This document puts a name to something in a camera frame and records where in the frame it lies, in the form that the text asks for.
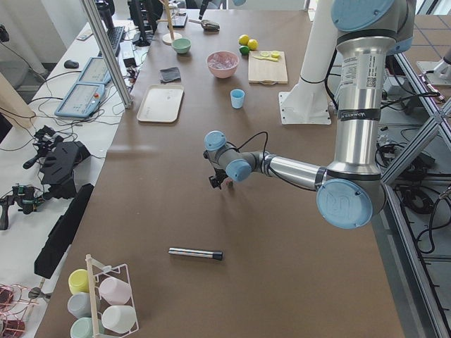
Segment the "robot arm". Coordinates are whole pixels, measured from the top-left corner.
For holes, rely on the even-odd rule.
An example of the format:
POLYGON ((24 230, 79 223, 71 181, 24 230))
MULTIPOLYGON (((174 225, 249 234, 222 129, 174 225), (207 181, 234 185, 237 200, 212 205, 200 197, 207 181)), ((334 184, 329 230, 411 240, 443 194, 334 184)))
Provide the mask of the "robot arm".
POLYGON ((242 152, 220 131, 204 138, 204 157, 214 168, 213 187, 253 172, 316 192, 323 218, 339 228, 367 224, 385 203, 375 163, 385 59, 412 44, 414 1, 320 1, 299 82, 281 95, 285 124, 328 123, 327 82, 335 53, 342 55, 335 152, 327 166, 303 163, 266 150, 242 152))

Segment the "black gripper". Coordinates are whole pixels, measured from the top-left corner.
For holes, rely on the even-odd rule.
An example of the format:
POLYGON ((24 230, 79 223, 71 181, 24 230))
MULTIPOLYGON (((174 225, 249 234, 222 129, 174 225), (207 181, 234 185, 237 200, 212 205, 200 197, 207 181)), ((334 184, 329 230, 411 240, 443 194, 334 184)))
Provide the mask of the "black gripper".
POLYGON ((213 189, 218 187, 220 190, 222 190, 223 183, 227 178, 228 175, 225 170, 214 168, 214 174, 209 177, 209 182, 213 189))

